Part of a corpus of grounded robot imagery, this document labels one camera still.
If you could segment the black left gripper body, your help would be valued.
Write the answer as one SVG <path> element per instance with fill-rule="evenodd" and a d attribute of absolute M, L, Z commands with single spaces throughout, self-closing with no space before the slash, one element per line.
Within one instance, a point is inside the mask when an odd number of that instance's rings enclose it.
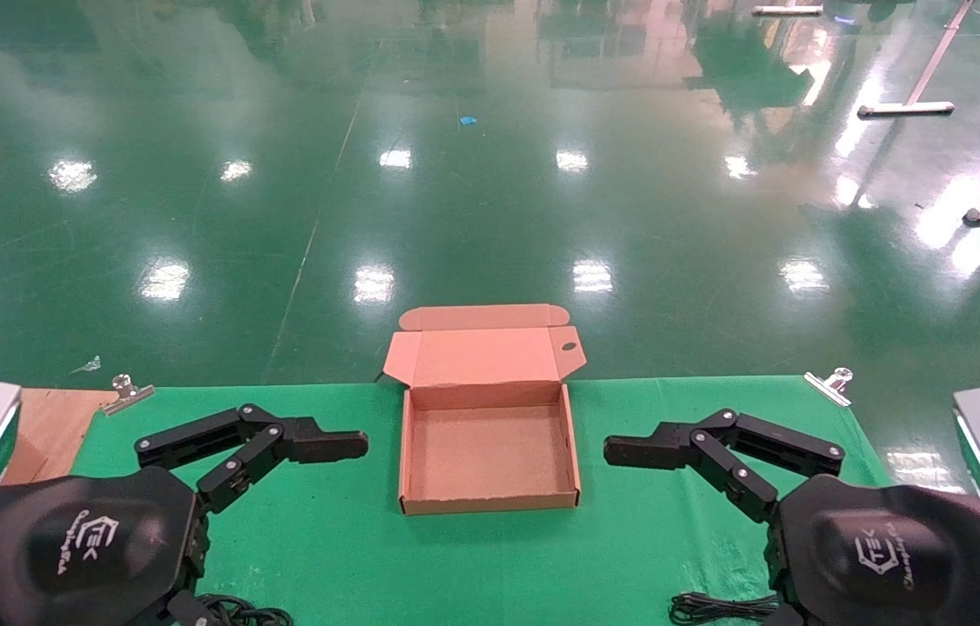
<path fill-rule="evenodd" d="M 170 625 L 209 549 L 198 496 L 167 470 L 0 489 L 0 625 Z"/>

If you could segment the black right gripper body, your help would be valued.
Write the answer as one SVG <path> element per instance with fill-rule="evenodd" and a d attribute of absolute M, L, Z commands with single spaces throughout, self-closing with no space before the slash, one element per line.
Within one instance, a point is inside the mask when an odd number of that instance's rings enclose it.
<path fill-rule="evenodd" d="M 769 625 L 980 625 L 977 496 L 819 475 L 768 536 Z"/>

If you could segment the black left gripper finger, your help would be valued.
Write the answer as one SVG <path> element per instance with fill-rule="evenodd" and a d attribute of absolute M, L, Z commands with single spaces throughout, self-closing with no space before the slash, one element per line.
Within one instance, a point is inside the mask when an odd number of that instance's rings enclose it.
<path fill-rule="evenodd" d="M 334 463 L 363 458 L 368 437 L 361 430 L 328 432 L 314 417 L 281 417 L 247 403 L 200 417 L 136 440 L 141 468 L 173 470 L 227 452 L 197 481 L 204 514 L 220 514 L 283 461 Z"/>

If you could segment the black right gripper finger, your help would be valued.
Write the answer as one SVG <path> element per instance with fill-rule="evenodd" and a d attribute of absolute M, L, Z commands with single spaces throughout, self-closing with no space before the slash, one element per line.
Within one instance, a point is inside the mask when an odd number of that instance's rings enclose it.
<path fill-rule="evenodd" d="M 700 423 L 659 423 L 646 437 L 608 436 L 603 444 L 604 459 L 611 466 L 693 469 L 752 522 L 768 522 L 778 508 L 778 490 L 740 455 L 810 478 L 839 476 L 846 451 L 839 444 L 730 408 Z"/>

